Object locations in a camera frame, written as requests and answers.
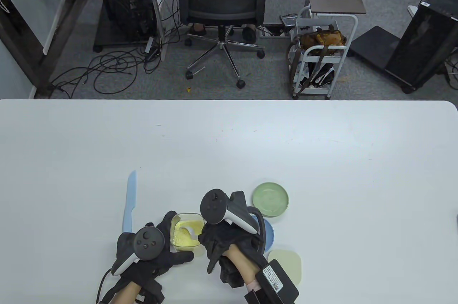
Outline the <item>person's left hand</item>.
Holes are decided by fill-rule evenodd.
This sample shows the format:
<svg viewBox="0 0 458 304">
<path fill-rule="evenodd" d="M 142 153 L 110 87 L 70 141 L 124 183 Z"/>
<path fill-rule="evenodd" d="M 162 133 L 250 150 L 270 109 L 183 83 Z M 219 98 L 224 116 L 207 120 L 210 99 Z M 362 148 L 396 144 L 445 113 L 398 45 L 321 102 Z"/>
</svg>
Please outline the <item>person's left hand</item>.
<svg viewBox="0 0 458 304">
<path fill-rule="evenodd" d="M 160 304 L 165 296 L 157 281 L 175 265 L 190 263 L 194 254 L 191 251 L 171 252 L 171 221 L 175 211 L 165 214 L 162 221 L 154 225 L 147 223 L 137 233 L 123 232 L 117 241 L 116 261 L 111 273 L 120 279 L 112 288 L 112 299 L 105 295 L 110 304 Z"/>
</svg>

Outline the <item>person's right hand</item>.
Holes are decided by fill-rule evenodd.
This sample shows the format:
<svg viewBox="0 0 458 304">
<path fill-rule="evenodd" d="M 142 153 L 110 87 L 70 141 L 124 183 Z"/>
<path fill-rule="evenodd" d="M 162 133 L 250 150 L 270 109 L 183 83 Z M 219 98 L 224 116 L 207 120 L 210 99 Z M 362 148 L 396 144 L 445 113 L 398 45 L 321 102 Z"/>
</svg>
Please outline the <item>person's right hand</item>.
<svg viewBox="0 0 458 304">
<path fill-rule="evenodd" d="M 206 224 L 198 236 L 210 260 L 208 273 L 231 245 L 236 245 L 259 268 L 268 262 L 265 252 L 265 222 L 260 211 L 247 205 L 245 193 L 228 196 L 219 188 L 208 191 L 201 200 L 200 213 Z"/>
</svg>

